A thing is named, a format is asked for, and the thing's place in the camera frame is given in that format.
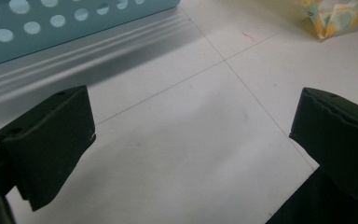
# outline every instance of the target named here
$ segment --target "black object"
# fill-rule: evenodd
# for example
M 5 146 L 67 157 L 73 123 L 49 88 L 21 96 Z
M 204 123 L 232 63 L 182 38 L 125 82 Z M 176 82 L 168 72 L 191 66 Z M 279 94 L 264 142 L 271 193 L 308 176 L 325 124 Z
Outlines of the black object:
M 358 223 L 358 105 L 302 91 L 290 137 L 320 167 L 268 224 Z
M 47 205 L 94 141 L 87 88 L 50 96 L 0 130 L 0 197 L 17 186 L 34 211 Z

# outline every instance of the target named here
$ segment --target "tile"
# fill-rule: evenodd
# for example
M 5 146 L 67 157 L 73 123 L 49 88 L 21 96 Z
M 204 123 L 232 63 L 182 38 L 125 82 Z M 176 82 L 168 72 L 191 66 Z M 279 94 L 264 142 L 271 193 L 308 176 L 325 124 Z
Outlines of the tile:
M 10 203 L 23 224 L 265 223 L 310 173 L 220 63 L 98 125 L 49 206 Z
M 227 62 L 285 134 L 304 87 L 358 104 L 358 28 L 325 41 L 289 29 Z
M 0 127 L 77 85 L 100 123 L 221 61 L 177 7 L 0 64 Z
M 289 1 L 182 0 L 180 7 L 225 59 L 303 18 Z

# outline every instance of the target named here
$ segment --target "yellow and white package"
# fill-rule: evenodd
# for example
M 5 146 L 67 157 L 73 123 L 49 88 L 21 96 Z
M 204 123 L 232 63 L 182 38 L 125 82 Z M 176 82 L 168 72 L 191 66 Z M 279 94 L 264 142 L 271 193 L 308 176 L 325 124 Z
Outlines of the yellow and white package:
M 358 0 L 294 0 L 308 14 L 304 25 L 308 31 L 324 39 L 358 24 Z

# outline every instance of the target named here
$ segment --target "perforated basket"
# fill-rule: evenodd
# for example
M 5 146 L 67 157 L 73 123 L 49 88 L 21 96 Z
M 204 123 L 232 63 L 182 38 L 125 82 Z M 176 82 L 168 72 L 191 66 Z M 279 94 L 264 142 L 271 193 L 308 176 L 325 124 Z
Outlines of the perforated basket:
M 0 0 L 0 63 L 176 7 L 180 0 Z

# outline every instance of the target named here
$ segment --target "basket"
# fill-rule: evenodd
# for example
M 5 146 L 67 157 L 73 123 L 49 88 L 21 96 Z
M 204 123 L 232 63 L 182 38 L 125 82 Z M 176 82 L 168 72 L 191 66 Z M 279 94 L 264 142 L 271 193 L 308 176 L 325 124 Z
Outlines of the basket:
M 176 7 L 180 0 L 0 0 L 0 63 Z

